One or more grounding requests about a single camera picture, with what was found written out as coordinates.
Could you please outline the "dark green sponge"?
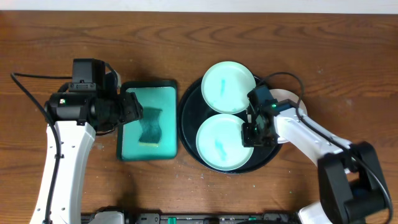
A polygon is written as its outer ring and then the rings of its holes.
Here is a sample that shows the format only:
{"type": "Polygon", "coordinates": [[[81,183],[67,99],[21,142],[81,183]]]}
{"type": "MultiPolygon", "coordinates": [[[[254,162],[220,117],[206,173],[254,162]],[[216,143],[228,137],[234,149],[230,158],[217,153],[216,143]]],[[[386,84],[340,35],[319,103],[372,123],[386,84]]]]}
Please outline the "dark green sponge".
{"type": "Polygon", "coordinates": [[[162,110],[146,107],[143,112],[143,118],[139,120],[142,129],[139,143],[146,146],[157,147],[162,137],[162,130],[159,124],[162,110]]]}

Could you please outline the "white plate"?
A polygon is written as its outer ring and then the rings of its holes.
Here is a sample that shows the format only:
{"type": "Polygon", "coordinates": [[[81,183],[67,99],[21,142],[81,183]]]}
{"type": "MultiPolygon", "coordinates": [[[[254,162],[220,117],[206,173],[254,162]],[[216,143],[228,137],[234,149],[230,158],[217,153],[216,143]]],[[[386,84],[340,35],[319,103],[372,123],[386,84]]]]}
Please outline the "white plate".
{"type": "MultiPolygon", "coordinates": [[[[283,101],[283,100],[292,100],[293,102],[297,102],[299,99],[299,96],[296,95],[295,93],[284,90],[284,89],[271,89],[270,90],[271,95],[273,98],[275,98],[278,102],[283,101]]],[[[300,102],[299,107],[307,114],[307,108],[305,106],[305,103],[303,101],[300,102]]],[[[283,144],[287,143],[288,140],[282,137],[278,137],[278,143],[283,144]]]]}

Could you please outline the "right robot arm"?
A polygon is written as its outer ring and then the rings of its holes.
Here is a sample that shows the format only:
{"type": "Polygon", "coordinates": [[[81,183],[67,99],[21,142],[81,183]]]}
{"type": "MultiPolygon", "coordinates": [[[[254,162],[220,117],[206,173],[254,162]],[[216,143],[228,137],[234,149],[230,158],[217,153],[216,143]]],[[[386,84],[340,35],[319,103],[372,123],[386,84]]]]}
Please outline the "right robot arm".
{"type": "Polygon", "coordinates": [[[332,134],[289,101],[250,106],[246,113],[244,146],[274,146],[284,138],[317,166],[320,200],[298,211],[300,223],[365,223],[382,210],[392,221],[391,195],[370,143],[332,134]]]}

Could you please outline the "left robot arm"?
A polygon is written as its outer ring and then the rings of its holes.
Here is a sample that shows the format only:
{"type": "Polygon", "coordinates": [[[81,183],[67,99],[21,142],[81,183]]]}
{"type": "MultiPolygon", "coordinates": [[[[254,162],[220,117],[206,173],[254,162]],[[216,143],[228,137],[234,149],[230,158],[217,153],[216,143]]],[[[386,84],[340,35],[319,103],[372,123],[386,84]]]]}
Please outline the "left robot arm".
{"type": "Polygon", "coordinates": [[[97,132],[143,117],[135,93],[54,93],[46,103],[47,155],[31,223],[80,223],[86,164],[97,132]]]}

